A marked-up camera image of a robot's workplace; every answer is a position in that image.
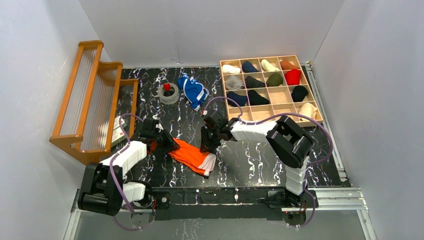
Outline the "orange underwear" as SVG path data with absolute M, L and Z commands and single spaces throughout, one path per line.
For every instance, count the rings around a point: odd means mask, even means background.
M 210 152 L 201 152 L 199 148 L 187 142 L 174 138 L 179 145 L 177 150 L 173 150 L 169 155 L 177 162 L 189 167 L 193 172 L 208 177 L 214 170 L 217 156 Z

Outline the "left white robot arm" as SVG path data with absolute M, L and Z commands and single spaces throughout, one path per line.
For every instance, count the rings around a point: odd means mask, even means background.
M 78 208 L 115 216 L 122 207 L 133 211 L 133 202 L 149 205 L 154 201 L 151 185 L 144 181 L 125 182 L 123 177 L 150 154 L 168 154 L 179 148 L 180 145 L 159 120 L 145 119 L 121 150 L 85 167 Z

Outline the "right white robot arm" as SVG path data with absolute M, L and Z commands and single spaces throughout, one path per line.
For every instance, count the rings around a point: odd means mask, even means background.
M 201 128 L 201 152 L 210 152 L 222 141 L 252 141 L 268 143 L 285 165 L 287 179 L 285 196 L 297 201 L 305 194 L 306 165 L 313 146 L 312 138 L 288 116 L 274 122 L 256 123 L 230 120 L 218 112 L 203 112 L 205 125 Z

